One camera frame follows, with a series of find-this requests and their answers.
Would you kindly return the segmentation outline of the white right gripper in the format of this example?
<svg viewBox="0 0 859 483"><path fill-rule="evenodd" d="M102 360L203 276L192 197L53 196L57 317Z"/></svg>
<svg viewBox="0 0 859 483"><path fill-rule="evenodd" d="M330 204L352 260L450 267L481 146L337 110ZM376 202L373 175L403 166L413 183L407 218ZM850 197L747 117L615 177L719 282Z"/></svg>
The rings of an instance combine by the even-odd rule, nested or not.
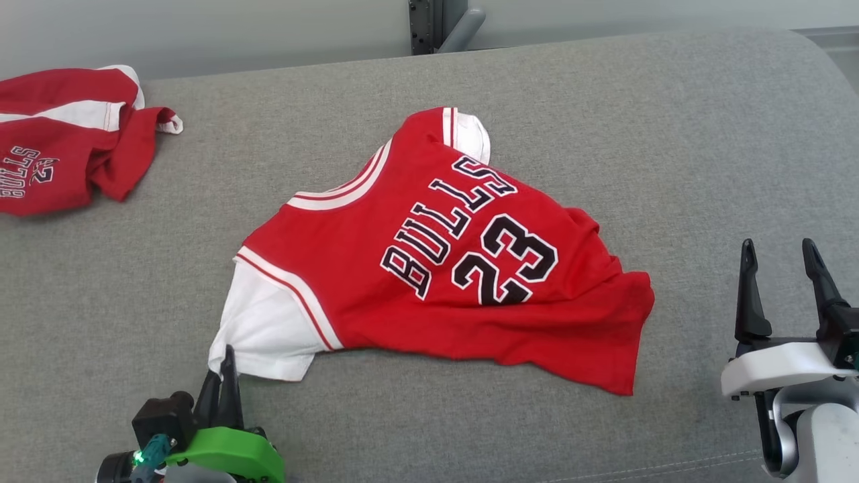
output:
<svg viewBox="0 0 859 483"><path fill-rule="evenodd" d="M734 337L736 355L721 373L721 393L782 395L784 401L857 400L857 308L844 299L811 238L803 262L812 281L819 328L815 337L773 337L764 316L752 239L740 248Z"/></svg>

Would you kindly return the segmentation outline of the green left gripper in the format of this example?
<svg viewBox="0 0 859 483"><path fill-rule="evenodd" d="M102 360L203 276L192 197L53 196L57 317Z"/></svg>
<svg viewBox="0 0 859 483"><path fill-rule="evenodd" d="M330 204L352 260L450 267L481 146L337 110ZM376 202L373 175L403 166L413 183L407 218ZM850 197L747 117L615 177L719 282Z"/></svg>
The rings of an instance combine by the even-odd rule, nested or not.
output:
<svg viewBox="0 0 859 483"><path fill-rule="evenodd" d="M255 482L285 482L285 462L276 447L264 434L245 431L232 345L225 346L220 372L223 377L212 370L206 373L195 403L199 430L187 449L166 458L166 465L194 464ZM211 427L215 416L217 427Z"/></svg>

